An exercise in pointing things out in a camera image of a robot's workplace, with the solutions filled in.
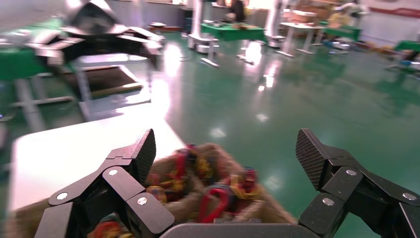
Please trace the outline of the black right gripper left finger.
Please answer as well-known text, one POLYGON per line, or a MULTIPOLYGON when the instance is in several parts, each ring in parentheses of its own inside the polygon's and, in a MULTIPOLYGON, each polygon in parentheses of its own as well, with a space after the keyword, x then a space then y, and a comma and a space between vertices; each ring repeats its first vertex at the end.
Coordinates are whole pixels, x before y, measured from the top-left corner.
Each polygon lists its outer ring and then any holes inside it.
POLYGON ((49 198, 35 236, 85 238, 102 218, 115 213, 135 237, 160 237, 175 218, 146 192, 156 151, 152 129, 134 144, 113 149, 98 169, 49 198))

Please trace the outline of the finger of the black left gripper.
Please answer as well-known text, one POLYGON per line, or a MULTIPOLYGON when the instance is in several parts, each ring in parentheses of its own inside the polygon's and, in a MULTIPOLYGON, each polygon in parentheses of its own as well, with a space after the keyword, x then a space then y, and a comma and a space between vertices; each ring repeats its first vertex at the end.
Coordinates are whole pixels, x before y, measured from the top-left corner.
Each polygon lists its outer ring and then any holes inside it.
POLYGON ((125 53, 147 58, 153 68, 161 68, 163 43, 159 35, 140 27, 129 27, 119 35, 125 53))
POLYGON ((85 40, 45 30, 33 37, 33 50, 44 66, 61 66, 82 56, 85 40))

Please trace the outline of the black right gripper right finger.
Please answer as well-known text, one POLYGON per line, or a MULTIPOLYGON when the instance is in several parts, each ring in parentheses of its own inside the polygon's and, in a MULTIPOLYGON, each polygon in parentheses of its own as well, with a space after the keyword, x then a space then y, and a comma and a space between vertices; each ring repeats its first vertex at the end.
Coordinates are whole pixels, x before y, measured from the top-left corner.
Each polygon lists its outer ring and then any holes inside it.
POLYGON ((318 195, 299 225, 331 238, 348 214, 383 238, 420 235, 420 196, 365 169, 348 151, 320 142, 310 129, 297 135, 296 157, 318 195))

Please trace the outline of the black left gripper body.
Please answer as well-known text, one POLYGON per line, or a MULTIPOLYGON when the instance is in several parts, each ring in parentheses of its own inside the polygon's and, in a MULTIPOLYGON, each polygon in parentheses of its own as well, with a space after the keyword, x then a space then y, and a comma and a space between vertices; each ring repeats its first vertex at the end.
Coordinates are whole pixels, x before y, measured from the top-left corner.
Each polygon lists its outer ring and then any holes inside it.
POLYGON ((127 30, 104 0, 65 1, 64 32, 89 49, 110 50, 127 30))

